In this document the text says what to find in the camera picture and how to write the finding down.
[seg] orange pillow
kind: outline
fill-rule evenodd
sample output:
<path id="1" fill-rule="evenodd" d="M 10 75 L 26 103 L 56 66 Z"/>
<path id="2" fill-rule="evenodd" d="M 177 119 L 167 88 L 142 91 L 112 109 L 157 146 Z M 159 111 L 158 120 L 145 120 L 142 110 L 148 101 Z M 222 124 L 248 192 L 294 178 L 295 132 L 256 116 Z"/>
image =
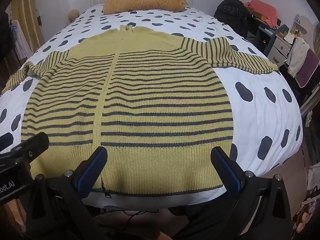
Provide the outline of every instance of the orange pillow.
<path id="1" fill-rule="evenodd" d="M 103 13 L 113 14 L 152 9 L 181 12 L 186 8 L 186 5 L 186 0 L 106 0 Z"/>

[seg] black pants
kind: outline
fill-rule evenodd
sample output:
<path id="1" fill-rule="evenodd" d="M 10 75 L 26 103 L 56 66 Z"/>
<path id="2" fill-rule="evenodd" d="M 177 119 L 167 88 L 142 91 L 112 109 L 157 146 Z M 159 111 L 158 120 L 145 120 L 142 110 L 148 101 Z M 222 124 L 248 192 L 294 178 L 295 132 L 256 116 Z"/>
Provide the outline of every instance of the black pants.
<path id="1" fill-rule="evenodd" d="M 236 203 L 227 193 L 209 202 L 191 206 L 173 207 L 169 211 L 188 217 L 189 224 L 179 231 L 173 240 L 214 240 L 222 222 Z"/>

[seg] purple towel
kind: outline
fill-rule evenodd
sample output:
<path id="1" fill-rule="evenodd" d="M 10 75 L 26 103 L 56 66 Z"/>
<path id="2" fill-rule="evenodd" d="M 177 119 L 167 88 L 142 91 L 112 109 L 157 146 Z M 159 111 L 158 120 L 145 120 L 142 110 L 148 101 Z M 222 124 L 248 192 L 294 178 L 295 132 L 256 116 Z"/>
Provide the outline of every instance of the purple towel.
<path id="1" fill-rule="evenodd" d="M 309 82 L 318 65 L 319 58 L 311 49 L 309 49 L 306 60 L 296 76 L 299 87 L 303 88 Z"/>

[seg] curtain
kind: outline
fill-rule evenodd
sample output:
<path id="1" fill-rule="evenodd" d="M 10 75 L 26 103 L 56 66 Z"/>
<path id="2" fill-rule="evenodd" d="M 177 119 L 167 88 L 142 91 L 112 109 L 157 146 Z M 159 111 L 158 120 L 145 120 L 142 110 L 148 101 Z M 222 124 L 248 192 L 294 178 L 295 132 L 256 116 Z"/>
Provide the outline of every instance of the curtain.
<path id="1" fill-rule="evenodd" d="M 315 49 L 315 54 L 318 56 L 318 58 L 320 58 L 320 28 L 318 26 L 316 27 L 316 38 L 313 42 L 313 46 Z"/>
<path id="2" fill-rule="evenodd" d="M 12 0 L 11 18 L 18 20 L 30 49 L 35 53 L 44 43 L 36 17 L 35 0 Z"/>

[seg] yellow striped sweater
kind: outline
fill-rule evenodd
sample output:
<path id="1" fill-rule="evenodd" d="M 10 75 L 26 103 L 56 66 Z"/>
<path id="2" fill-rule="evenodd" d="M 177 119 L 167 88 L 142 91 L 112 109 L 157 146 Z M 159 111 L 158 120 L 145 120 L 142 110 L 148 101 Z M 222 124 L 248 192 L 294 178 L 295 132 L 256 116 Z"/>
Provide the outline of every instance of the yellow striped sweater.
<path id="1" fill-rule="evenodd" d="M 45 61 L 27 62 L 5 91 L 38 75 L 22 121 L 21 139 L 40 131 L 50 146 L 32 173 L 60 176 L 98 146 L 108 162 L 97 190 L 172 195 L 221 186 L 211 149 L 230 152 L 233 119 L 212 67 L 269 73 L 276 65 L 235 52 L 225 38 L 199 42 L 121 26 Z"/>

